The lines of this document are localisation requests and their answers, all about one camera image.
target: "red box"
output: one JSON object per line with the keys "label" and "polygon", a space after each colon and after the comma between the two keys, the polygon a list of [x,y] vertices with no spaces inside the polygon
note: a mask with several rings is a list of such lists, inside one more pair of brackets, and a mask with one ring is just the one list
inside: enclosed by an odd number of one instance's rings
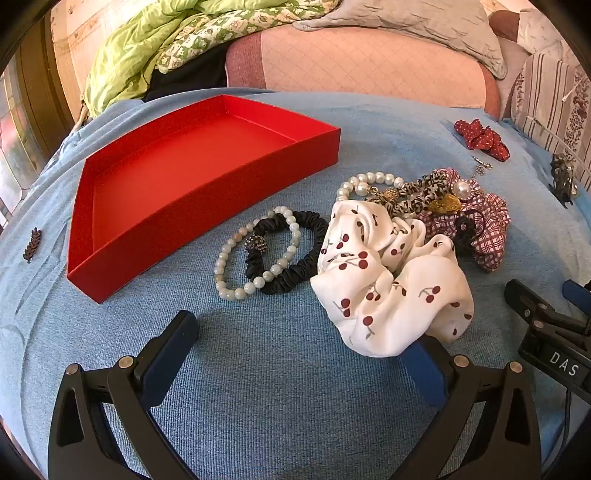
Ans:
{"label": "red box", "polygon": [[91,155],[72,214],[67,278],[101,303],[244,209],[337,162],[340,129],[220,95]]}

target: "striped fabric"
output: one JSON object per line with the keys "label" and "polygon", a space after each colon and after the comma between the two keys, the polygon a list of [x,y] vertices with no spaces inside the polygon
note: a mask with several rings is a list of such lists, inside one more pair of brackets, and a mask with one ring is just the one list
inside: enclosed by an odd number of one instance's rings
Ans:
{"label": "striped fabric", "polygon": [[511,119],[524,135],[551,153],[577,160],[576,177],[591,190],[591,83],[581,67],[545,54],[525,63],[511,99]]}

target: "green blanket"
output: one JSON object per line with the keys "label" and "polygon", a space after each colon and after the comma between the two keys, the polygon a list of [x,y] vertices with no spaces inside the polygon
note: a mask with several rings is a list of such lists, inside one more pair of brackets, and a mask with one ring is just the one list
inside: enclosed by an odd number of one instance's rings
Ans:
{"label": "green blanket", "polygon": [[119,100],[141,97],[155,68],[180,67],[225,41],[322,17],[339,0],[160,0],[119,27],[96,54],[84,100],[97,117]]}

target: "grey pillow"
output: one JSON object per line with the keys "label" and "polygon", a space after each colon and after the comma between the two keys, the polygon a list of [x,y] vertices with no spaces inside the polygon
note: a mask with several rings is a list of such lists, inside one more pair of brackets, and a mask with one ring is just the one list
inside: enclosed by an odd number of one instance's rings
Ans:
{"label": "grey pillow", "polygon": [[499,40],[479,0],[342,0],[322,18],[293,24],[303,31],[351,25],[428,38],[471,55],[499,79],[507,74]]}

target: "light blue blanket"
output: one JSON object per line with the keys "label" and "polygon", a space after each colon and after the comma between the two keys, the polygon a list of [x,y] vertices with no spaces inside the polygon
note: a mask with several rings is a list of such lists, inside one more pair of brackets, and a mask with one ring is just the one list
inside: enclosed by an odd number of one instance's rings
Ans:
{"label": "light blue blanket", "polygon": [[[526,327],[503,301],[505,283],[519,278],[568,313],[562,282],[591,278],[587,222],[577,207],[563,209],[548,191],[549,155],[481,110],[362,95],[263,93],[250,98],[341,127],[339,163],[218,226],[97,305],[65,278],[83,160],[124,133],[211,94],[115,104],[66,139],[36,182],[0,237],[0,414],[47,472],[51,414],[64,368],[72,362],[85,369],[109,367],[124,354],[136,354],[178,310],[187,309],[199,318],[200,339],[154,416],[200,479],[388,478],[434,414],[400,361],[348,350],[309,285],[244,303],[220,300],[212,277],[222,243],[276,205],[328,215],[338,185],[360,172],[416,179],[437,167],[454,167],[470,176],[473,153],[454,134],[453,123],[480,117],[511,152],[503,164],[478,156],[494,164],[480,182],[507,200],[512,224],[497,272],[487,274],[470,258],[461,260],[476,316],[450,351],[501,367],[517,358]],[[27,264],[22,253],[34,227],[43,231],[43,240]],[[281,238],[273,243],[280,252]],[[309,245],[305,238],[302,254]],[[243,253],[238,255],[229,275],[236,284],[243,282]],[[564,390],[526,369],[534,380],[546,455],[563,420]],[[470,434],[476,422],[471,418]],[[113,429],[141,471],[118,421]],[[461,443],[457,455],[469,438]]]}

